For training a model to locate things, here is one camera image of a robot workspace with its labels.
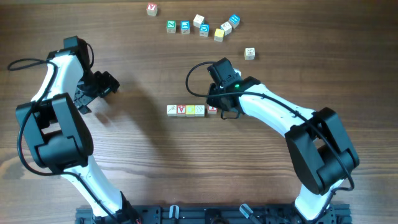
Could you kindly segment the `red letter I block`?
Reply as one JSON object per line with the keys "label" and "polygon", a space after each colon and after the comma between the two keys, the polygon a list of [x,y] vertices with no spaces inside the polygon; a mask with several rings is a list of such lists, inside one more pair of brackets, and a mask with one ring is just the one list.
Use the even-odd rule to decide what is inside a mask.
{"label": "red letter I block", "polygon": [[212,107],[210,105],[207,106],[207,113],[208,114],[217,114],[218,109],[215,107]]}

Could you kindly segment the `natural picture block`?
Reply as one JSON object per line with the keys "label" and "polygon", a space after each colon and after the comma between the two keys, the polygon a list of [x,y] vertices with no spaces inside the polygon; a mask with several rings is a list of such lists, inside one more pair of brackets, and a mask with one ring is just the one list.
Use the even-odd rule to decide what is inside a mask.
{"label": "natural picture block", "polygon": [[177,115],[177,105],[167,105],[167,116]]}

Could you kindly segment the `red letter V block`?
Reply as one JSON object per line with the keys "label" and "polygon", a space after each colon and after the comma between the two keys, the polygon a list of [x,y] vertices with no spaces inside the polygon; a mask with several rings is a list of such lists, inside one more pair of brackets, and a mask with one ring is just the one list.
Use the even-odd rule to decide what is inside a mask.
{"label": "red letter V block", "polygon": [[177,116],[186,117],[186,105],[177,105]]}

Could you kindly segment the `natural block with green side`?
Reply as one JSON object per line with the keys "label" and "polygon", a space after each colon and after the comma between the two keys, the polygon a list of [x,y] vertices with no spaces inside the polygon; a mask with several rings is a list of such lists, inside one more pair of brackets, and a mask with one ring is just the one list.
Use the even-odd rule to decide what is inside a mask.
{"label": "natural block with green side", "polygon": [[205,116],[205,106],[204,105],[196,105],[195,106],[195,116],[196,117],[204,117]]}

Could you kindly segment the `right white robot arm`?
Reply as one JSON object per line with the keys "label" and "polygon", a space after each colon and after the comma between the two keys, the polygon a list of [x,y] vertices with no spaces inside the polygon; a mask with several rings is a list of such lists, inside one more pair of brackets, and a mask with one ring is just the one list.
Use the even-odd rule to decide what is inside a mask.
{"label": "right white robot arm", "polygon": [[259,119],[282,135],[294,171],[302,183],[294,208],[307,222],[325,216],[330,201],[347,179],[354,189],[351,172],[359,156],[337,113],[297,106],[271,92],[253,77],[241,78],[227,58],[207,68],[213,79],[206,102],[222,112],[246,114]]}

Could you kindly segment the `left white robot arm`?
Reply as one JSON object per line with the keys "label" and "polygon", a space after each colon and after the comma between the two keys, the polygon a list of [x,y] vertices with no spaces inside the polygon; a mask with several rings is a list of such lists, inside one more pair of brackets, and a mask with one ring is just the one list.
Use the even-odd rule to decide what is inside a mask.
{"label": "left white robot arm", "polygon": [[108,72],[93,72],[89,43],[73,36],[45,60],[25,58],[25,68],[46,64],[47,74],[30,102],[16,108],[17,153],[31,173],[61,176],[73,184],[91,207],[79,210],[77,223],[141,223],[139,213],[104,175],[93,156],[90,131],[82,116],[97,97],[117,92],[120,84]]}

